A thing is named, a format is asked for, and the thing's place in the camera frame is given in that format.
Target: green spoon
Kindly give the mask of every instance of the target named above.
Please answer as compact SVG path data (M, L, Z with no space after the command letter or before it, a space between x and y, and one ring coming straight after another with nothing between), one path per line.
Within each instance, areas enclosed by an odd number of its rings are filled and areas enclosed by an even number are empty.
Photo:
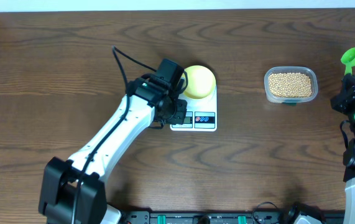
M352 74L352 67L355 66L355 47L346 51L340 59L341 63L345 64L346 70L344 71L344 75Z

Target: digital kitchen scale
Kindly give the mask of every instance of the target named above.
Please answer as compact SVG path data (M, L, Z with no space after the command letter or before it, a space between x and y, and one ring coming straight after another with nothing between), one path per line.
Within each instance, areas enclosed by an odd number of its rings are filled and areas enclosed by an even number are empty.
M170 129L174 131L215 131L217 129L217 87L214 75L209 69L199 65L191 66L185 71L188 75L188 87L191 87L191 91L194 88L196 90L202 88L199 85L203 83L210 83L211 87L208 87L208 85L206 88L212 88L213 90L210 90L206 97L200 99L186 96L186 94L190 95L189 92L180 94L178 98L187 101L187 113L183 124L172 124Z

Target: brown wooden tabletop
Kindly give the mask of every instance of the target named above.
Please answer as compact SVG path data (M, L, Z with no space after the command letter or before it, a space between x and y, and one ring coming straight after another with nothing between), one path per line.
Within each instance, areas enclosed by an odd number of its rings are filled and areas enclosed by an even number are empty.
M0 13L0 223L43 223L46 163L67 159L114 113L124 85L112 45L152 67L169 58L212 69L218 130L145 130L116 166L110 204L344 209L345 116L330 98L340 57L355 47L355 9ZM130 80L146 72L122 63ZM315 100L267 101L264 74L275 66L312 69Z

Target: plastic container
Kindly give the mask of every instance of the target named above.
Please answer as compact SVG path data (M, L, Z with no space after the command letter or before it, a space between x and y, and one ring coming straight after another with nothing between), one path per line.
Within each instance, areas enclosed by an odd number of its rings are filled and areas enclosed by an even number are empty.
M300 97L300 98L285 98L274 96L269 87L269 76L273 73L288 73L288 72L300 72L302 74L310 77L311 80L311 92L313 93L309 97ZM271 68L264 76L264 88L267 99L273 103L304 103L314 100L316 95L318 94L318 84L316 82L315 73L306 67L294 67L294 66L284 66L284 67L274 67Z

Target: container of beans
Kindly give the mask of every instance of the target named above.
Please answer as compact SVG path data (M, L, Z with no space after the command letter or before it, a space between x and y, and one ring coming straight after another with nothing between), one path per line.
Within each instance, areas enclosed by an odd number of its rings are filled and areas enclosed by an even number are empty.
M304 103L314 100L318 84L305 67L274 67L264 76L267 99L273 103Z

